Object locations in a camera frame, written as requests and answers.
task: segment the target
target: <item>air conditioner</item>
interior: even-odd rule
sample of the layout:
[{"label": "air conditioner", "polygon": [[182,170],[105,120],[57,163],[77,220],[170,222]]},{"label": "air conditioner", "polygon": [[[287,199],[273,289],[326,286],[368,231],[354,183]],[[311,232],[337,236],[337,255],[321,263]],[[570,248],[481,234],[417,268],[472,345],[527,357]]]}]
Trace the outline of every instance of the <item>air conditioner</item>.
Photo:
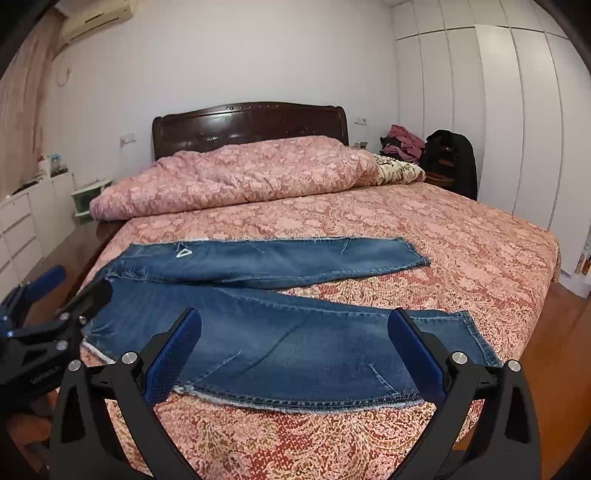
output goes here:
[{"label": "air conditioner", "polygon": [[93,33],[133,18],[137,0],[103,0],[73,15],[61,29],[59,50]]}]

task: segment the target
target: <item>frayed hem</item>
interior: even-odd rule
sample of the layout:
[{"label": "frayed hem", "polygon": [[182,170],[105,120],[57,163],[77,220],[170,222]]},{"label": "frayed hem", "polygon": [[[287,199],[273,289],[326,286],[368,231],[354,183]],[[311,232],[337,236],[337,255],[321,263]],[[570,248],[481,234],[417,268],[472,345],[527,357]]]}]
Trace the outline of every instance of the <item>frayed hem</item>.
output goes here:
[{"label": "frayed hem", "polygon": [[115,363],[115,360],[113,360],[111,357],[106,356],[97,347],[95,347],[94,345],[91,345],[86,340],[82,340],[82,342],[80,343],[80,346],[86,348],[90,353],[92,353],[94,356],[97,356],[98,358],[100,358],[103,362],[105,362],[108,365]]},{"label": "frayed hem", "polygon": [[323,408],[321,410],[316,410],[314,408],[286,407],[279,405],[260,405],[252,404],[247,401],[230,400],[229,398],[218,397],[216,395],[201,392],[199,390],[196,390],[192,385],[175,385],[173,387],[173,391],[180,395],[190,395],[201,400],[206,400],[208,402],[215,403],[216,405],[231,406],[237,408],[251,408],[253,410],[276,411],[279,413],[315,413],[329,415],[335,413],[353,413],[358,411],[377,410],[379,408],[396,408],[397,410],[402,410],[404,408],[415,407],[417,405],[422,405],[423,403],[425,403],[424,400],[409,400],[406,402],[380,403],[367,406],[335,406],[335,408],[331,409]]}]

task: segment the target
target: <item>white dresser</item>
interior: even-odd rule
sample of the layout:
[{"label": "white dresser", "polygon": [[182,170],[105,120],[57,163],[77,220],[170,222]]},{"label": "white dresser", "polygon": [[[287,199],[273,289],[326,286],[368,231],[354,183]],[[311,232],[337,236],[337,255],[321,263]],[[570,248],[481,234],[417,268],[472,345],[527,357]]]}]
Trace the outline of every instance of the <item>white dresser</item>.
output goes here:
[{"label": "white dresser", "polygon": [[64,173],[0,202],[0,301],[74,230],[73,191]]}]

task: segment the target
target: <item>black jacket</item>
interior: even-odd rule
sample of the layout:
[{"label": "black jacket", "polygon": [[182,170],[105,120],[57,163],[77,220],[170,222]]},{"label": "black jacket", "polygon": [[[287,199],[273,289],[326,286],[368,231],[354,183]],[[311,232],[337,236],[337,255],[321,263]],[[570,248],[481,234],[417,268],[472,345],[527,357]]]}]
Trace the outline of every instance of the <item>black jacket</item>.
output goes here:
[{"label": "black jacket", "polygon": [[437,130],[429,135],[420,165],[425,172],[453,178],[452,192],[472,200],[478,197],[474,150],[464,135],[448,130]]}]

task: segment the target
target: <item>blue gripper pad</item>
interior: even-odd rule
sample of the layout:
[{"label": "blue gripper pad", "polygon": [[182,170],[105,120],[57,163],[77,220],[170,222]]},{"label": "blue gripper pad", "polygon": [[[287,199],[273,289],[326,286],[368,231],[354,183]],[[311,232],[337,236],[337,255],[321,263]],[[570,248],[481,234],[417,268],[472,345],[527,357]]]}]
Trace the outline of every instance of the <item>blue gripper pad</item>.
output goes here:
[{"label": "blue gripper pad", "polygon": [[191,309],[145,373],[144,400],[149,407],[153,408],[168,398],[200,337],[201,316],[197,310]]},{"label": "blue gripper pad", "polygon": [[439,364],[396,310],[388,318],[388,336],[423,399],[435,405],[443,402],[446,392]]},{"label": "blue gripper pad", "polygon": [[30,303],[41,300],[66,279],[66,269],[61,265],[47,270],[41,277],[27,285],[25,298]]}]

